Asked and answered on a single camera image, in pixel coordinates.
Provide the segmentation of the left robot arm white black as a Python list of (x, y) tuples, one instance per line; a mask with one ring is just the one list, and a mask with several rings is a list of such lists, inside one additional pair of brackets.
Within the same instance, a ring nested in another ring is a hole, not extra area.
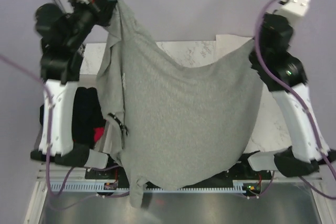
[(95, 25), (108, 27), (118, 0), (69, 0), (72, 13), (47, 3), (35, 12), (41, 35), (40, 77), (44, 84), (44, 122), (39, 147), (31, 159), (68, 167), (96, 169), (111, 178), (115, 165), (109, 154), (75, 142), (72, 114), (85, 47), (83, 42)]

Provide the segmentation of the magenta t shirt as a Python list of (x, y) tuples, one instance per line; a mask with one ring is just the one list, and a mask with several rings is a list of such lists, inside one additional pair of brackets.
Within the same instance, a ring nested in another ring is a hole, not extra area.
[(94, 130), (94, 138), (93, 139), (94, 139), (94, 142), (96, 143), (102, 138), (102, 136), (104, 134), (104, 127), (96, 127), (93, 130)]

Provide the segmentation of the black t shirt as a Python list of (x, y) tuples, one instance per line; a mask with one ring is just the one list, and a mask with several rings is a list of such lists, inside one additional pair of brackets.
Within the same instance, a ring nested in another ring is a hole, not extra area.
[(76, 90), (71, 132), (73, 141), (93, 149), (94, 128), (104, 127), (106, 120), (101, 113), (101, 107), (98, 101), (97, 89), (94, 87), (78, 87)]

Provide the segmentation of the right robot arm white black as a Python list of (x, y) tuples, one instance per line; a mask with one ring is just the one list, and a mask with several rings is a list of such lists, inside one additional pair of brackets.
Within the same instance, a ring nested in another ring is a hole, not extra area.
[(248, 179), (261, 170), (276, 170), (285, 177), (308, 176), (335, 161), (335, 150), (327, 145), (316, 122), (303, 64), (287, 51), (293, 32), (288, 19), (277, 14), (265, 13), (256, 24), (251, 67), (277, 102), (291, 145), (251, 154), (240, 166)]

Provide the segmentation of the clear plastic bin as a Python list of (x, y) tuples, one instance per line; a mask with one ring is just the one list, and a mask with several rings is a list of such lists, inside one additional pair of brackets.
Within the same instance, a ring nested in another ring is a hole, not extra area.
[[(72, 118), (62, 119), (56, 117), (55, 119), (49, 120), (48, 117), (39, 120), (41, 130), (39, 137), (35, 146), (33, 148), (34, 152), (40, 152), (41, 155), (46, 155), (50, 152), (50, 156), (65, 156), (76, 149), (88, 150), (89, 147), (75, 143), (73, 141), (71, 124)], [(104, 128), (104, 134), (102, 138), (95, 144), (92, 150), (107, 152), (110, 142), (107, 140), (108, 136), (108, 123)]]

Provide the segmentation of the white folded t shirt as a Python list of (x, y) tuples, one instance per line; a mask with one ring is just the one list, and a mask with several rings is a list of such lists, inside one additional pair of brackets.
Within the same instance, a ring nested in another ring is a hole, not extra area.
[(219, 60), (223, 56), (235, 51), (251, 39), (252, 37), (249, 36), (239, 36), (233, 34), (216, 35), (215, 59)]

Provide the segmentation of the grey t shirt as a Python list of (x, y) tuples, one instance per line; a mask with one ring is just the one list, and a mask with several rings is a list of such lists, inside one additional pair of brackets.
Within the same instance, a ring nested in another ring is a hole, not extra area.
[(253, 40), (202, 67), (179, 65), (117, 0), (97, 73), (110, 154), (126, 172), (130, 204), (147, 183), (177, 190), (230, 169), (255, 127), (262, 81)]

